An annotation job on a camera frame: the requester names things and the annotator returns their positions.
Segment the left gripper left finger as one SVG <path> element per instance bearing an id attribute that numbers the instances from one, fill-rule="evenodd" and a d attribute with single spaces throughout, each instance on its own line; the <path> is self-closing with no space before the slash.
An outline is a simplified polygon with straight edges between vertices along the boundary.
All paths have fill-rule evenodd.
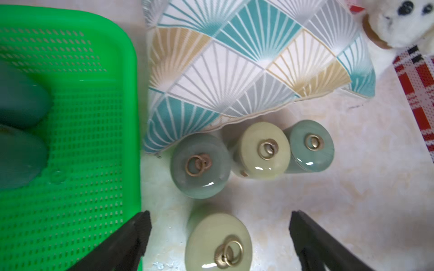
<path id="1" fill-rule="evenodd" d="M 70 271 L 137 271 L 152 230 L 150 212 L 139 212 Z"/>

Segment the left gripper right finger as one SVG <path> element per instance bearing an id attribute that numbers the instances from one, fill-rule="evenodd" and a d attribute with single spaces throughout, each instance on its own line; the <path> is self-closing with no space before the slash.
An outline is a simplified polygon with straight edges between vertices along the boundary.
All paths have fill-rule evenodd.
<path id="1" fill-rule="evenodd" d="M 293 211 L 289 232 L 303 271 L 371 271 L 302 211 Z"/>

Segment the beige tea canister back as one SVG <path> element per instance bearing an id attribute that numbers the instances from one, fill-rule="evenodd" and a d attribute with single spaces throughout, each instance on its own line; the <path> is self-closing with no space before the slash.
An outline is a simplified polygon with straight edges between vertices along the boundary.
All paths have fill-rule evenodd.
<path id="1" fill-rule="evenodd" d="M 251 236 L 236 217 L 214 206 L 195 208 L 187 224 L 184 264 L 187 271 L 249 271 Z"/>

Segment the beige tea canister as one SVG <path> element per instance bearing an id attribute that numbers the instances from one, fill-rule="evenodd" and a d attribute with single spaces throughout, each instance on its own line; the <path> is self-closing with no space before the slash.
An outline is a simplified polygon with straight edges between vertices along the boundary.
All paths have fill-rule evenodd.
<path id="1" fill-rule="evenodd" d="M 236 217 L 214 206 L 195 208 L 187 224 L 184 264 L 187 271 L 249 271 L 251 236 Z"/>
<path id="2" fill-rule="evenodd" d="M 228 145 L 232 171 L 241 178 L 273 180 L 288 168 L 290 144 L 283 131 L 267 122 L 251 125 Z"/>

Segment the grey-green tea canister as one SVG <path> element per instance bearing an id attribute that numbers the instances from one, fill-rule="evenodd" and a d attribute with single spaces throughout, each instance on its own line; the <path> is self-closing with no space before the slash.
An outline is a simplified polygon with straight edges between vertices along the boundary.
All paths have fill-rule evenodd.
<path id="1" fill-rule="evenodd" d="M 329 132 L 320 123 L 302 120 L 283 130 L 290 145 L 290 162 L 286 174 L 325 171 L 335 155 Z"/>
<path id="2" fill-rule="evenodd" d="M 220 193 L 229 179 L 232 159 L 223 141 L 211 134 L 192 134 L 179 142 L 171 158 L 176 187 L 193 199 Z"/>

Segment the blue-grey tea canister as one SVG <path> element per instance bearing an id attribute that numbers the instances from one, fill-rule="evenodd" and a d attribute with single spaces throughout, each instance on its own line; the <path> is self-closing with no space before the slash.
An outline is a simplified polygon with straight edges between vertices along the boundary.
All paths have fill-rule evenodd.
<path id="1" fill-rule="evenodd" d="M 47 166 L 49 152 L 36 135 L 1 125 L 1 190 L 17 189 Z"/>
<path id="2" fill-rule="evenodd" d="M 1 61 L 1 124 L 20 129 L 33 127 L 51 107 L 52 98 L 46 89 Z"/>

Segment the blue-grey tea canister back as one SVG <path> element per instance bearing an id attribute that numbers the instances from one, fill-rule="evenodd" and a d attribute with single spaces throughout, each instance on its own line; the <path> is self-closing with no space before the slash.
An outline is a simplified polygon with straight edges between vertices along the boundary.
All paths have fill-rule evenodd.
<path id="1" fill-rule="evenodd" d="M 46 89 L 1 61 L 1 124 L 20 129 L 33 127 L 51 107 L 52 98 Z"/>

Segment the green plastic perforated basket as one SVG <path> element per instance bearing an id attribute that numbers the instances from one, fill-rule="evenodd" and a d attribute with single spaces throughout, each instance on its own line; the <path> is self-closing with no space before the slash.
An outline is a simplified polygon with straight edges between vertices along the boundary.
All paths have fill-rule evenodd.
<path id="1" fill-rule="evenodd" d="M 47 167 L 1 193 L 1 269 L 65 271 L 141 210 L 136 53 L 102 16 L 3 5 L 1 59 L 53 99 Z"/>

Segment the fan-pattern cushion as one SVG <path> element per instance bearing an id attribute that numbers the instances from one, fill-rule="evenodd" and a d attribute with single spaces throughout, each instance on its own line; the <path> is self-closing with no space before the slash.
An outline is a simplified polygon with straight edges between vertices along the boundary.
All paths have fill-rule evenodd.
<path id="1" fill-rule="evenodd" d="M 375 96 L 362 29 L 344 1 L 144 1 L 145 152 L 344 89 Z"/>

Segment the white plush dog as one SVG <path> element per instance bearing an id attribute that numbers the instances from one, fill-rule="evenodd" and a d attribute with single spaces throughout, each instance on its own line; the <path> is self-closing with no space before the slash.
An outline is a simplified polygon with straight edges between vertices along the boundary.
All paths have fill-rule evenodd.
<path id="1" fill-rule="evenodd" d="M 418 46 L 421 54 L 434 54 L 434 2 L 361 1 L 373 32 L 391 49 Z"/>

